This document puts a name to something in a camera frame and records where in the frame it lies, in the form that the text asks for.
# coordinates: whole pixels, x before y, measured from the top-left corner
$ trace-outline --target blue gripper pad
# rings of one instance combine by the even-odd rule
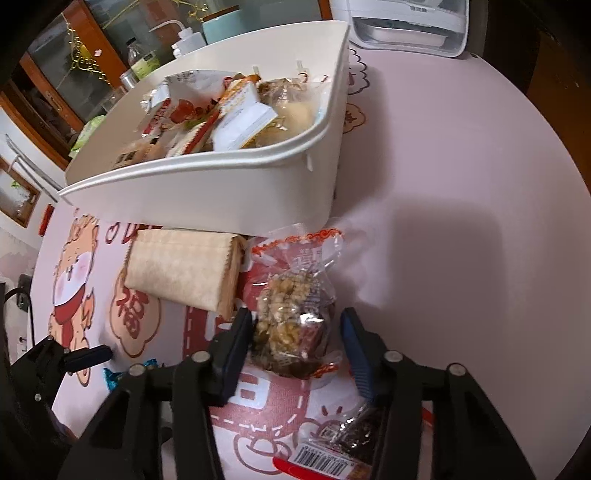
[[[382,358],[387,351],[384,341],[363,328],[354,308],[343,310],[340,334],[359,394],[372,405],[383,404],[389,392],[382,369]]]

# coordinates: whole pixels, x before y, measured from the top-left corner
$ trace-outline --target walnut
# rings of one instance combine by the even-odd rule
[[[319,362],[314,353],[326,333],[320,317],[320,285],[310,272],[270,278],[257,301],[252,359],[286,377],[306,378]]]

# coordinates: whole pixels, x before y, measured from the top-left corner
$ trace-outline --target window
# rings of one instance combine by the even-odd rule
[[[39,199],[39,190],[22,178],[0,157],[0,211],[27,228]]]

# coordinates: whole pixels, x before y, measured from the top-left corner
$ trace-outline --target white appliance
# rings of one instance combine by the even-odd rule
[[[330,0],[330,8],[363,48],[457,57],[466,47],[469,0]]]

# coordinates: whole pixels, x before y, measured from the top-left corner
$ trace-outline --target red scarf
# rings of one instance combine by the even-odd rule
[[[67,302],[61,305],[53,306],[53,314],[56,317],[56,322],[61,325],[61,345],[64,348],[70,347],[70,342],[74,338],[74,326],[72,325],[72,317],[78,311],[84,299],[86,285],[82,285],[76,294]]]

